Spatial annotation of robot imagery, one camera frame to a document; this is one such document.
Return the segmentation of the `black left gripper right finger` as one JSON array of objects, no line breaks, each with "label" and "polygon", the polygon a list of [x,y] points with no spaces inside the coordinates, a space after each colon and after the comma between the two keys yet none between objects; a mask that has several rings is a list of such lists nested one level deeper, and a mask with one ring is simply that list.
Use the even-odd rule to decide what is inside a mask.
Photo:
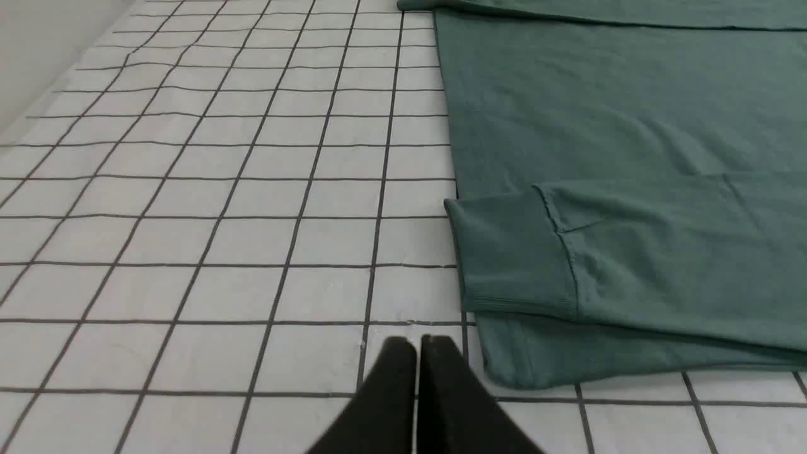
[{"label": "black left gripper right finger", "polygon": [[418,453],[542,453],[470,370],[452,338],[421,339]]}]

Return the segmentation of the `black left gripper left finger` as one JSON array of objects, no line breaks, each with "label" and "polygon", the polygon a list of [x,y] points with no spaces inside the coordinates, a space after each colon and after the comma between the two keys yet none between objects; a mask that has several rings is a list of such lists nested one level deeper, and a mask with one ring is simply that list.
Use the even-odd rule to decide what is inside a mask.
[{"label": "black left gripper left finger", "polygon": [[309,453],[411,453],[416,349],[391,337],[351,401]]}]

